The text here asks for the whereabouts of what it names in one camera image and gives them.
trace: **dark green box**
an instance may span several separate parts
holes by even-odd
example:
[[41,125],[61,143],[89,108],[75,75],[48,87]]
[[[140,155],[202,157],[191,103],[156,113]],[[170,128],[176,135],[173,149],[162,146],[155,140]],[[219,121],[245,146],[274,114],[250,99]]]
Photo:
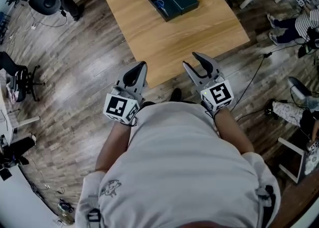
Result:
[[162,9],[158,7],[158,0],[149,1],[166,22],[197,8],[199,5],[198,0],[161,0],[164,2],[164,9]]

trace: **wooden table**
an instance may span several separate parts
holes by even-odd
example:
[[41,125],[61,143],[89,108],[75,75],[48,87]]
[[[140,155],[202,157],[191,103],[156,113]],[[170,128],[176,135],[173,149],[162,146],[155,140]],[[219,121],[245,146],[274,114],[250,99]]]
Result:
[[249,41],[225,0],[198,0],[199,7],[165,22],[148,0],[107,0],[137,61],[148,64],[153,88],[196,66],[192,52],[216,57]]

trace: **chair base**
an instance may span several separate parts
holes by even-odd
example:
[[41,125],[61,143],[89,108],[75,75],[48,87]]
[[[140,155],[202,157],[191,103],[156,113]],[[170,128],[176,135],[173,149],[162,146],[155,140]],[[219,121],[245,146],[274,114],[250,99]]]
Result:
[[33,86],[45,86],[45,83],[33,82],[35,71],[38,68],[40,68],[40,65],[35,66],[32,73],[28,73],[28,82],[27,82],[27,94],[32,94],[32,97],[35,102],[40,101],[40,99],[35,96]]

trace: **patterned pants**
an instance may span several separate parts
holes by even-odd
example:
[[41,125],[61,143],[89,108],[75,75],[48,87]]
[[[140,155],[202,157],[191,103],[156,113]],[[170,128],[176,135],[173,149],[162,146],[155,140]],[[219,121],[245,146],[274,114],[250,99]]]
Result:
[[287,122],[300,127],[300,120],[303,117],[305,109],[288,103],[273,102],[273,111]]

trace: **white cube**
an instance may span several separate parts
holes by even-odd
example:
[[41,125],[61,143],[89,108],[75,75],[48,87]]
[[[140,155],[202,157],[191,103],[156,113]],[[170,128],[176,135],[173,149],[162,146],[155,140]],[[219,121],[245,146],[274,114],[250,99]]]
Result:
[[139,109],[140,106],[136,100],[107,94],[103,114],[109,119],[129,124]]
[[234,94],[228,80],[204,89],[200,92],[200,95],[202,100],[213,111],[230,105],[234,99]]

